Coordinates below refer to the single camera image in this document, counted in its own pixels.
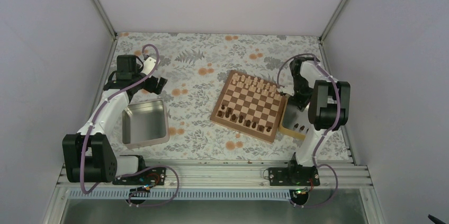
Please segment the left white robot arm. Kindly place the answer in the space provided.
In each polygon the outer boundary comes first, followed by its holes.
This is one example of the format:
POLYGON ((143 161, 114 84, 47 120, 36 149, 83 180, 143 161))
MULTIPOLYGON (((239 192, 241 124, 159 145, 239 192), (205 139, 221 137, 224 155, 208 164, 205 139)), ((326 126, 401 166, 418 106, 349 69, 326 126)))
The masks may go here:
POLYGON ((135 55, 119 55, 116 70, 103 87, 99 105, 75 134, 62 140, 66 175, 71 183, 108 183, 126 175, 133 184, 147 178, 147 169, 137 155, 118 156, 109 141, 113 128, 141 89, 160 94, 167 80, 153 76, 160 56, 140 59, 135 55))

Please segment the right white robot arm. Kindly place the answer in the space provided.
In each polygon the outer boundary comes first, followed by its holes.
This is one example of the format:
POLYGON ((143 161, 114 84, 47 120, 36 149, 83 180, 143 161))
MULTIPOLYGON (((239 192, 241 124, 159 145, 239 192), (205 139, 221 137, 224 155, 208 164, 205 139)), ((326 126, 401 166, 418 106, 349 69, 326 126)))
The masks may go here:
POLYGON ((289 101, 300 111, 308 111, 312 126, 288 163, 288 181, 300 185, 316 180, 317 154, 328 138, 347 123, 351 85, 324 70, 312 54, 293 57, 289 68, 293 77, 293 96, 289 101))

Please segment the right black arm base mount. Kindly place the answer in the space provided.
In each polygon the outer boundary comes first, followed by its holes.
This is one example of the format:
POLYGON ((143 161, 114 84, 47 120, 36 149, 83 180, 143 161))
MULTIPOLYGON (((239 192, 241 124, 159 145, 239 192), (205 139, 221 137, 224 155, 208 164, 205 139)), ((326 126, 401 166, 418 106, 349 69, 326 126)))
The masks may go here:
POLYGON ((304 205, 309 199, 309 193, 320 185, 318 169, 315 166, 270 167, 267 175, 270 186, 294 186, 289 189, 290 201, 294 206, 304 205))

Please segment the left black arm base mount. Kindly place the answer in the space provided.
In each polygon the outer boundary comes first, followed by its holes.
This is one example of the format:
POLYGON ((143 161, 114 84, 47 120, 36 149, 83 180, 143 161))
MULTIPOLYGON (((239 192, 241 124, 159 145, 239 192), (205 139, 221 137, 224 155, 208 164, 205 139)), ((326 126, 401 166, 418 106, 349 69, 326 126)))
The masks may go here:
POLYGON ((143 197, 150 196, 151 189, 157 186, 163 186, 165 183, 166 168, 155 167, 148 169, 145 172, 129 177, 116 178, 113 185, 127 185, 132 188, 129 190, 129 195, 132 195, 131 199, 126 198, 133 204, 142 204, 145 199, 143 197))

